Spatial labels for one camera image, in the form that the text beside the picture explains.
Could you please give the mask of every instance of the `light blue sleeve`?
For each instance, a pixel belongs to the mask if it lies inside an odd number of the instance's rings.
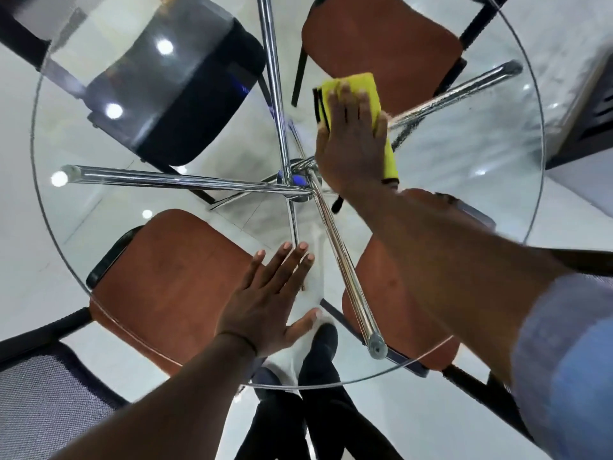
[[[558,278],[535,303],[511,357],[513,394],[556,460],[613,458],[613,287]]]

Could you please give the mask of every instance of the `yellow cleaning cloth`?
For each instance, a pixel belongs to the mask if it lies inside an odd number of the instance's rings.
[[[364,90],[368,94],[370,98],[370,112],[373,115],[374,130],[376,119],[381,112],[381,102],[379,101],[379,94],[377,93],[375,78],[370,72],[356,74],[341,79],[332,79],[324,82],[321,87],[313,89],[313,97],[315,99],[315,117],[317,122],[325,122],[326,126],[328,127],[328,131],[330,131],[330,106],[328,104],[328,94],[342,81],[349,83],[352,92]],[[392,180],[398,181],[398,170],[396,169],[396,161],[394,159],[392,145],[389,143],[389,139],[387,139],[385,144],[383,182],[390,182]]]

